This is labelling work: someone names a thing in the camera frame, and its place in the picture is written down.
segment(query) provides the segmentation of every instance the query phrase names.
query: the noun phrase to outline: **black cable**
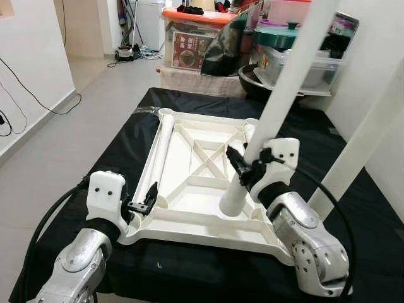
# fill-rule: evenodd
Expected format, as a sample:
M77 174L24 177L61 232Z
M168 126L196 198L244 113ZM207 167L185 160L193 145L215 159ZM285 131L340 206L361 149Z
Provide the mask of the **black cable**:
M0 134L0 137L8 137L9 135L11 135L11 132L13 131L13 127L11 126L10 121L8 121L8 118L7 118L6 114L2 110L0 110L0 113L5 118L5 120L6 120L7 124L8 124L8 127L10 128L8 134Z
M38 100L38 98L37 98L27 87L25 87L25 85L21 82L21 80L19 79L19 77L17 77L17 75L14 73L14 71L7 65L7 63L5 63L5 62L3 61L3 59L0 58L0 61L8 68L9 71L11 71L11 73L12 73L12 74L14 75L14 77L17 79L18 83L35 99L35 101L37 101L40 106L42 106L44 109L50 111L51 113L53 113L53 114L55 114L55 115L60 115L60 116L62 116L62 115L67 115L67 114L69 114L69 113L71 112L72 109L74 109L77 105L79 105L79 104L81 103L81 98L82 98L82 96L81 96L80 93L77 93L77 95L80 96L80 99L79 99L79 101L78 101L76 104L74 104L74 105L73 105L69 110L67 110L66 112L55 112L54 110L52 110L52 109L46 107L44 104L42 104L42 103Z
M278 159L278 158L274 158L275 161L282 163L284 165L285 161ZM352 287L352 283L354 281L354 276L355 276L355 269L356 269L356 258L357 258L357 248L356 248L356 243L355 243L355 239L354 239L354 232L352 230L351 225L349 224L349 221L347 219L347 217L345 216L345 214L343 213L343 211L341 210L341 208L338 205L338 201L335 199L335 197L333 196L333 194L331 194L331 192L327 189L327 187L325 187L319 180L317 180L312 174L310 174L308 171L300 168L300 167L296 167L294 169L295 171L297 171L298 173L302 174L304 177L308 178L310 181L312 181L313 183L315 183L315 185L320 188L320 190L327 196L327 198L331 201L331 203L333 204L335 210L337 211L337 213L339 213L342 221L345 224L345 227L347 229L348 232L348 236L349 236L349 241L351 244L351 253L350 253L350 263L349 263L349 269L348 269L348 278L347 281L345 282L345 286L341 292L340 297L338 298L338 302L342 303L345 302L348 298L348 294L349 294L349 290Z
M111 62L111 63L108 63L108 64L107 64L107 67L108 67L108 68L114 68L114 67L116 67L116 64L122 64L122 63L128 63L128 62L131 62L131 61L116 61L116 62Z
M140 38L141 44L144 45L145 43L143 42L143 39L142 39L141 34L140 34L139 26L138 26L137 23L136 23L136 28L138 29L138 33L139 33L139 38Z
M12 94L10 94L10 92L4 87L3 83L0 81L0 86L3 88L3 90L8 94L8 96L10 97L10 99L14 102L15 106L17 106L17 108L19 108L21 115L23 115L23 117L25 118L25 125L22 131L16 132L14 131L14 129L12 129L11 131L14 134L22 134L26 129L27 129L27 124L28 124L28 118L27 116L24 114L23 109L18 105L18 103L16 102L16 100L14 99L14 97L12 96Z
M132 20L132 18L131 18L131 31L132 31L133 22L134 22L134 25L136 26L136 29L138 30L138 34L139 34L139 38L140 38L141 44L144 45L145 43L143 42L143 38L142 38L142 36L141 36L141 34L140 34L140 30L139 30L138 23L137 23L136 20L134 19L134 12L133 12L133 9L132 9L132 6L131 6L131 3L130 3L130 2L128 2L128 6L129 6L129 8L131 9L131 13L132 13L132 16L133 16L133 20Z
M63 28L64 28L64 40L63 40L63 45L66 47L66 15L64 14L64 0L62 0L62 9L63 9Z
M23 268L21 270L22 282L21 282L21 286L20 286L20 302L28 301L27 295L28 295L28 279L29 279L29 274L30 274L30 265L31 265L31 262L32 262L33 252L35 250L35 246L37 244L39 236L41 235L42 229L46 225L49 218L57 210L57 208L68 197L70 197L73 193L75 193L77 190L85 188L88 185L88 180L89 180L89 178L87 178L87 177L83 178L83 180L79 184L77 184L74 188L70 189L66 194L61 196L51 206L51 208L48 209L46 214L43 216L43 218L39 222L37 228L35 229L35 232L33 233L31 241L30 241L30 243L28 245L27 253L25 254L25 259L24 259L24 263L23 263Z
M125 8L125 11L126 11L126 15L128 16L128 18L129 18L129 21L130 21L130 26L129 26L129 31L125 34L125 36L123 36L123 38L122 38L122 40L121 40L121 45L124 45L124 43L125 43L125 40L129 37L129 35L131 34L131 32L132 32L132 29L133 29L133 19L132 19L132 16L131 16L131 14L129 13L129 11L128 11L128 6L131 8L131 5L130 5L130 3L128 4L127 2L126 2L126 0L123 0L124 1L124 8Z

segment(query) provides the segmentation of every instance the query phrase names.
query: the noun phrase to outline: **lid handle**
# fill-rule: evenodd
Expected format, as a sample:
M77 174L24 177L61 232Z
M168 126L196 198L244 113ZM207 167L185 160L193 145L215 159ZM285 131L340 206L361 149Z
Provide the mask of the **lid handle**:
M299 24L299 22L291 22L291 21L288 21L287 23L288 23L289 30L295 30L296 26Z

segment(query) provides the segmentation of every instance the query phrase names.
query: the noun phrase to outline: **red lid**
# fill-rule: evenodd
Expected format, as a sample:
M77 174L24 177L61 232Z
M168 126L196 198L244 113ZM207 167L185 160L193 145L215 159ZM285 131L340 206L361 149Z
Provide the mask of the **red lid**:
M178 12L176 7L171 6L168 8L164 8L163 16L175 19L225 25L236 15L228 13L220 13L217 11L203 11L203 15L185 14Z

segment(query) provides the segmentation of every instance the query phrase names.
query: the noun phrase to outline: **clear plastic box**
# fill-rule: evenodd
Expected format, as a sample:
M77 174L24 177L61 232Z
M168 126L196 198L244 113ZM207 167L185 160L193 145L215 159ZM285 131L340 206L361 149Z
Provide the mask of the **clear plastic box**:
M258 68L254 73L269 89L275 87L291 51L278 52L272 47L257 45L258 55L255 55L255 58ZM343 59L333 59L328 56L328 51L319 50L300 92L306 95L331 95L330 88L344 62Z
M174 32L215 38L219 31L235 16L215 11L204 11L203 15L185 14L177 12L175 7L164 8L162 15L165 22L164 65L173 68L175 68L172 64Z

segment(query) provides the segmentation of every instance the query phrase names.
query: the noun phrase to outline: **black clamp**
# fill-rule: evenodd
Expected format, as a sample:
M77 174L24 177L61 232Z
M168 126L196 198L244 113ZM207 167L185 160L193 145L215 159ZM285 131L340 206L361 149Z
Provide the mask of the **black clamp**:
M253 161L251 166L230 145L227 147L226 156L239 175L240 184L245 186L248 191L263 178L266 172L266 164L278 160L273 156L271 148L263 148L259 153L259 159Z
M158 194L157 182L155 182L146 194L146 198L143 203L132 203L128 204L128 210L134 211L135 213L140 213L147 216L156 203Z

